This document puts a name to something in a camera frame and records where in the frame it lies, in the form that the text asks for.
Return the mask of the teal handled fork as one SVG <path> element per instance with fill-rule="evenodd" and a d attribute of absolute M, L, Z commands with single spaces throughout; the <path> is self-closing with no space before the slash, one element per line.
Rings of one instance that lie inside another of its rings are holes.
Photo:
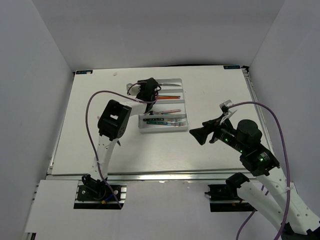
<path fill-rule="evenodd" d="M 147 121 L 147 125 L 159 125 L 159 126 L 174 126 L 174 127 L 183 127 L 186 126 L 185 121 Z"/>
<path fill-rule="evenodd" d="M 176 118 L 143 118 L 142 120 L 144 122 L 179 122 L 183 118 L 182 117 L 176 117 Z"/>

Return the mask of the pink handled spoon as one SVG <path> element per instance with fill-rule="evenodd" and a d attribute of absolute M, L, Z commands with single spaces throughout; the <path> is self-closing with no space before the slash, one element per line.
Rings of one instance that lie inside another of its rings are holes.
<path fill-rule="evenodd" d="M 181 109 L 171 109 L 171 110 L 162 110 L 162 111 L 153 111 L 154 115 L 168 115 L 173 113 L 180 113 Z"/>

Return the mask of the dark handled table knife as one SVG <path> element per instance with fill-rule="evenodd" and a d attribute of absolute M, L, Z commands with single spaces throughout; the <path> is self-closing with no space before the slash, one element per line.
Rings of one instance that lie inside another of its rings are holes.
<path fill-rule="evenodd" d="M 158 86 L 160 87 L 182 87 L 180 84 L 176 83 L 159 83 Z"/>

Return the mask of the teal handled spoon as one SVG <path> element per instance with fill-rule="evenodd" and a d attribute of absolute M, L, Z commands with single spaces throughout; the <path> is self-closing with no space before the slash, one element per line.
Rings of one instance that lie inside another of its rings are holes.
<path fill-rule="evenodd" d="M 149 117 L 151 118 L 180 118 L 185 117 L 185 113 L 183 112 L 174 112 L 174 113 L 164 113 L 164 114 L 150 114 Z"/>

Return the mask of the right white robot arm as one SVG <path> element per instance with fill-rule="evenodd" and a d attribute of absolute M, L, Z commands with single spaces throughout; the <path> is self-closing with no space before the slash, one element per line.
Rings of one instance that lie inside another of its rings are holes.
<path fill-rule="evenodd" d="M 269 192 L 269 196 L 264 195 L 248 177 L 237 172 L 225 181 L 225 192 L 229 198 L 248 202 L 280 231 L 283 240 L 320 238 L 319 216 L 304 203 L 278 160 L 261 144 L 262 132 L 254 121 L 244 119 L 237 128 L 233 128 L 228 119 L 221 121 L 216 118 L 189 132 L 200 145 L 204 145 L 208 135 L 212 134 L 211 144 L 220 140 L 239 152 L 242 165 Z"/>

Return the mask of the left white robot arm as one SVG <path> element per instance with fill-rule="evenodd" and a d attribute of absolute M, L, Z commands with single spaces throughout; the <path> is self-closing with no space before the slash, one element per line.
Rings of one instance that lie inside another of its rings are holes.
<path fill-rule="evenodd" d="M 119 139 L 124 135 L 129 119 L 132 116 L 149 112 L 156 103 L 161 87 L 154 79 L 139 80 L 128 87 L 125 96 L 127 102 L 109 100 L 101 116 L 98 119 L 98 144 L 95 146 L 89 130 L 88 115 L 91 101 L 100 93 L 110 93 L 109 90 L 101 90 L 94 93 L 87 104 L 85 111 L 85 127 L 95 154 L 95 163 L 92 165 L 92 178 L 100 177 L 102 181 L 108 179 L 108 168 L 113 150 Z"/>

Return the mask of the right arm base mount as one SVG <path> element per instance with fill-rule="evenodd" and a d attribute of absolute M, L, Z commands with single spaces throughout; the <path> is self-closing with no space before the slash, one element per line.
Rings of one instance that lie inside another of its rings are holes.
<path fill-rule="evenodd" d="M 204 193 L 209 199 L 212 213 L 252 212 L 255 210 L 248 202 L 238 196 L 237 190 L 250 179 L 241 172 L 227 178 L 224 184 L 210 184 Z"/>

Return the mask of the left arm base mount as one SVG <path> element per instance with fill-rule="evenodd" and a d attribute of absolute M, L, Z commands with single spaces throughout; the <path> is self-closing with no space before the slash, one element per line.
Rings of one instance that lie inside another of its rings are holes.
<path fill-rule="evenodd" d="M 75 210 L 120 210 L 125 202 L 124 185 L 110 185 L 93 179 L 90 174 L 81 177 L 73 208 Z"/>

